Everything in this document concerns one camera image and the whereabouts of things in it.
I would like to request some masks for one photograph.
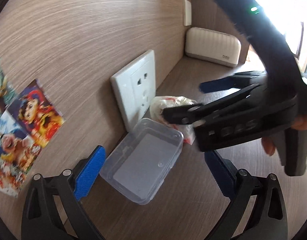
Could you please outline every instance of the clear plastic container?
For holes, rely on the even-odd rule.
[[[147,204],[182,150],[183,135],[151,119],[141,119],[106,159],[100,176],[128,199]]]

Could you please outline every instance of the electrical outlet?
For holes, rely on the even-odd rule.
[[[112,87],[125,123],[132,131],[156,95],[155,52],[149,50],[111,77]]]

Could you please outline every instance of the wooden wall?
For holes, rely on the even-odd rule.
[[[0,14],[3,71],[20,92],[34,78],[66,122],[30,175],[56,176],[125,133],[109,78],[148,49],[159,86],[182,58],[182,0],[10,0]],[[20,238],[27,183],[0,192],[0,216]]]
[[[245,63],[249,43],[235,29],[233,23],[213,0],[191,0],[192,26],[211,29],[236,36],[241,43],[240,63]]]

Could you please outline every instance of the finger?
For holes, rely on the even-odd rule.
[[[292,125],[292,128],[300,131],[307,130],[307,114],[297,116]]]
[[[272,156],[275,153],[276,147],[269,137],[261,138],[261,144],[268,155]]]

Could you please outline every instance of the plastic bag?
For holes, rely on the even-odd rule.
[[[151,100],[149,112],[152,120],[165,124],[173,129],[180,131],[184,136],[184,142],[193,144],[195,132],[192,124],[171,124],[162,116],[163,109],[166,107],[193,105],[197,102],[185,97],[155,97]]]

